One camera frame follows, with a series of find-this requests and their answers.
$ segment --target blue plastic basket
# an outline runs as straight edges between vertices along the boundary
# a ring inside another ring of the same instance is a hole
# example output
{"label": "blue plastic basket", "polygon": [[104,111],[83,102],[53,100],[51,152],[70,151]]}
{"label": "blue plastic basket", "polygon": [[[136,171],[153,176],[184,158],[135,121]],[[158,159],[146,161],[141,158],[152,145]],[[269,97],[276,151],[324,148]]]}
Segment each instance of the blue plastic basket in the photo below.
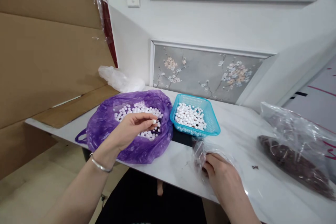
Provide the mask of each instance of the blue plastic basket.
{"label": "blue plastic basket", "polygon": [[[176,113],[177,107],[179,106],[179,103],[185,103],[187,105],[199,107],[203,110],[203,113],[204,113],[203,119],[207,123],[206,129],[204,131],[179,124],[178,122],[175,121],[175,113]],[[170,113],[170,120],[174,123],[174,126],[178,131],[181,131],[189,135],[193,135],[195,137],[206,137],[209,135],[215,136],[221,132],[221,129],[217,122],[217,118],[215,116],[211,103],[207,99],[197,97],[197,96],[191,96],[187,94],[178,94],[176,96],[173,109],[171,110],[171,113]]]}

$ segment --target marble table top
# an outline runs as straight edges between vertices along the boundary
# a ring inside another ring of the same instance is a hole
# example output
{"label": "marble table top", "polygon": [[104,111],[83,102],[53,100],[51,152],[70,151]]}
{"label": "marble table top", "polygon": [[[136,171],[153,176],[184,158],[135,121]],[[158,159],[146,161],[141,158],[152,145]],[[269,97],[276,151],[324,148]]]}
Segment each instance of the marble table top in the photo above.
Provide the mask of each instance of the marble table top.
{"label": "marble table top", "polygon": [[[145,87],[144,90],[156,89]],[[177,92],[162,90],[174,104]],[[273,164],[257,143],[259,135],[272,136],[272,129],[252,109],[210,100],[221,133],[206,142],[219,145],[238,164],[244,189],[259,219],[268,224],[336,223],[336,202],[304,187]],[[60,129],[32,118],[26,123],[64,138],[72,143],[86,128],[97,107]],[[152,164],[127,164],[129,167],[163,180],[193,194],[218,202],[211,188],[204,184],[193,167],[191,147],[171,141],[164,154]]]}

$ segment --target floral wallpaper panel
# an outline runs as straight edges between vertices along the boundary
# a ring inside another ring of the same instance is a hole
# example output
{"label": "floral wallpaper panel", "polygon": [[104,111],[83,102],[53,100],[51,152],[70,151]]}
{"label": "floral wallpaper panel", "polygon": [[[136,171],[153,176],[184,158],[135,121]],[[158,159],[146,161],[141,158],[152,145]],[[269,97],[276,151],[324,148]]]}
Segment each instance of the floral wallpaper panel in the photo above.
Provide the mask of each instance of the floral wallpaper panel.
{"label": "floral wallpaper panel", "polygon": [[157,45],[153,86],[235,104],[262,62],[259,58]]}

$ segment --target bangle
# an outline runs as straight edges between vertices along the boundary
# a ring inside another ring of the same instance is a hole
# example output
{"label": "bangle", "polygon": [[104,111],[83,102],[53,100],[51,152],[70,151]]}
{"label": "bangle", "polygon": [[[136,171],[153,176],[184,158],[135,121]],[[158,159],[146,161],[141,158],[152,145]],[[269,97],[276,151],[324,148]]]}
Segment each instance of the bangle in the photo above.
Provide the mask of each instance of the bangle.
{"label": "bangle", "polygon": [[104,166],[100,165],[94,158],[93,158],[93,153],[90,154],[90,157],[92,157],[92,162],[102,171],[106,172],[106,173],[110,173],[112,171],[112,169],[107,169]]}

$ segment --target purple plastic bag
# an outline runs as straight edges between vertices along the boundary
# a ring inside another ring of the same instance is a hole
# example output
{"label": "purple plastic bag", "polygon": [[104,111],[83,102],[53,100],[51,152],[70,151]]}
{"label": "purple plastic bag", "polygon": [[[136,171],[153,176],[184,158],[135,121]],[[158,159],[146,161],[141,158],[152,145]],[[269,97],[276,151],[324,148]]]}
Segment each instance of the purple plastic bag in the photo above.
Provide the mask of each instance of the purple plastic bag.
{"label": "purple plastic bag", "polygon": [[97,111],[90,118],[86,127],[86,139],[79,140],[79,136],[85,133],[83,130],[75,141],[87,144],[90,151],[94,152],[108,135],[118,126],[119,122],[114,119],[114,113],[119,112],[126,104],[134,104],[144,101],[147,107],[158,108],[163,117],[160,119],[160,133],[154,141],[137,136],[133,142],[120,154],[118,159],[126,163],[149,164],[161,156],[173,137],[173,123],[169,119],[172,103],[168,96],[160,90],[145,92],[121,93],[103,101]]}

